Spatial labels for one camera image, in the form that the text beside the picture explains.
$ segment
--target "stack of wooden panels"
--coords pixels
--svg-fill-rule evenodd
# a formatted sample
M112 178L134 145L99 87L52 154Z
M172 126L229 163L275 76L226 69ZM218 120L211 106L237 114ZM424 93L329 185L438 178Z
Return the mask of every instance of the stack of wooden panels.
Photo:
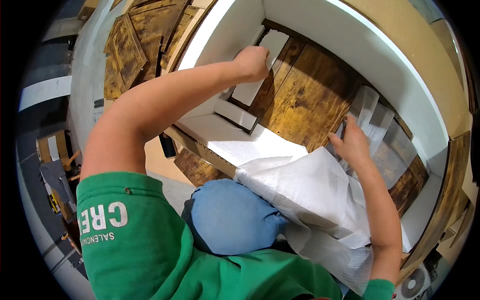
M215 0L133 0L118 17L104 53L104 98L174 71L182 52Z

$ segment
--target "corrugated cardboard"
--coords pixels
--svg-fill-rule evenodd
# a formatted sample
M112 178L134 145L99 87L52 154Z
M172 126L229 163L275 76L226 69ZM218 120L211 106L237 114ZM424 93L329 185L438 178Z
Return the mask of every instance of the corrugated cardboard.
M454 139L467 132L468 106L455 68L428 23L408 0L343 0L372 20L420 74Z
M235 166L227 162L213 151L208 149L205 145L195 140L191 136L187 135L174 125L168 127L164 131L168 136L174 139L176 142L180 143L182 146L198 155L206 162L212 164L215 168L227 174L230 177L235 176Z

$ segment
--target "blue jeans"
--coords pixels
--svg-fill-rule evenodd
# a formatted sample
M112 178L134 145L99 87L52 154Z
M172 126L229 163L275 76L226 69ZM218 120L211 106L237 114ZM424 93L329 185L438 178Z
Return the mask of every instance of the blue jeans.
M194 246L218 256L270 248L287 223L276 208L230 179L198 187L181 217Z

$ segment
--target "white paper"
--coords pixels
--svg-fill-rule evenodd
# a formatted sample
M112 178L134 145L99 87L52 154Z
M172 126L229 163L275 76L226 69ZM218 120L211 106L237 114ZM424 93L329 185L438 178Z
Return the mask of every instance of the white paper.
M51 136L47 139L48 141L48 151L50 152L50 157L52 161L56 161L60 159L59 150L57 148L57 137Z

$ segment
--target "right hand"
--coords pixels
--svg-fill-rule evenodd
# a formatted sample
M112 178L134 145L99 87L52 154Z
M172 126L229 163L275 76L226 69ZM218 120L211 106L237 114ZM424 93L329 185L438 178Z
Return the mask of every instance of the right hand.
M338 155L346 160L355 171L362 168L364 163L371 162L368 139L360 127L355 124L355 117L352 115L347 115L347 127L343 140L331 132L328 133L328 138Z
M233 59L243 82L257 82L268 76L266 65L270 51L261 46L247 46Z

